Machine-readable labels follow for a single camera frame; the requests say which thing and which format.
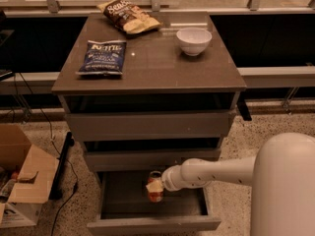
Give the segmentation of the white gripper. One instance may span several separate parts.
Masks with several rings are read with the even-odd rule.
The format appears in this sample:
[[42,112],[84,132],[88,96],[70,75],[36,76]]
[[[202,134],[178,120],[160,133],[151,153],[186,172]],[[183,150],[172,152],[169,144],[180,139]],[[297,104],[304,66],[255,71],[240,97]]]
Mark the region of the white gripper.
[[146,188],[149,193],[162,193],[163,187],[169,192],[179,191],[184,188],[183,178],[181,175],[181,166],[175,165],[167,168],[161,175],[160,181],[153,181],[147,184]]

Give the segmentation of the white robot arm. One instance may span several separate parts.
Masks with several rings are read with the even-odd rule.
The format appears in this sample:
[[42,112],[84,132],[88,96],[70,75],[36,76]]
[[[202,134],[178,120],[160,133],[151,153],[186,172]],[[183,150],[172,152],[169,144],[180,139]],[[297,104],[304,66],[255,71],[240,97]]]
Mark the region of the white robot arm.
[[147,184],[150,193],[199,189],[212,181],[252,188],[250,236],[315,236],[315,138],[282,133],[255,156],[190,158]]

